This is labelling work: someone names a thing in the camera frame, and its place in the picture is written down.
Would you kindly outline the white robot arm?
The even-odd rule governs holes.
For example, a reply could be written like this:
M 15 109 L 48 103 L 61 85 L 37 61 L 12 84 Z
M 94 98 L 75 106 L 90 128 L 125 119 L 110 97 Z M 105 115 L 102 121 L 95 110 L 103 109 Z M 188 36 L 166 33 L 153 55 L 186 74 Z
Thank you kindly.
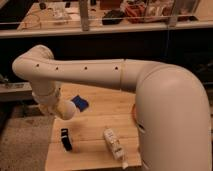
M 61 61 L 44 45 L 17 57 L 12 70 L 45 113 L 63 120 L 76 106 L 60 97 L 58 82 L 133 92 L 142 171 L 213 171 L 209 100 L 189 70 L 147 60 Z

